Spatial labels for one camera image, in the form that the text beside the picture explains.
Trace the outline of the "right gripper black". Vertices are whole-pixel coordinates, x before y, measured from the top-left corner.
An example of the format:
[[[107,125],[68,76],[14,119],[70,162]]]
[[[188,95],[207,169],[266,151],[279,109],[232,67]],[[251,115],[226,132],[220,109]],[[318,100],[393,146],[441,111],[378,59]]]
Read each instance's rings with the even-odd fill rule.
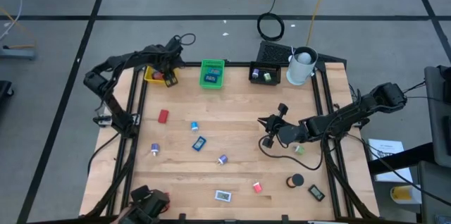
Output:
[[[283,116],[288,112],[288,107],[280,103],[278,106],[278,115],[270,115],[266,118],[257,118],[257,121],[264,125],[265,132],[268,134],[263,139],[263,145],[267,148],[273,146],[273,138],[278,135],[279,129],[286,125]]]

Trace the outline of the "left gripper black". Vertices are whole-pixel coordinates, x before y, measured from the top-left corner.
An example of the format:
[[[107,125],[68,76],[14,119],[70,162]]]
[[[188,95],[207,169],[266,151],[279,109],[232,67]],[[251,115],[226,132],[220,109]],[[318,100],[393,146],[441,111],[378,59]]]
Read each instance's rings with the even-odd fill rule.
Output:
[[[165,85],[172,87],[176,85],[177,77],[174,70],[180,67],[179,56],[157,56],[154,62],[154,69],[165,75]]]

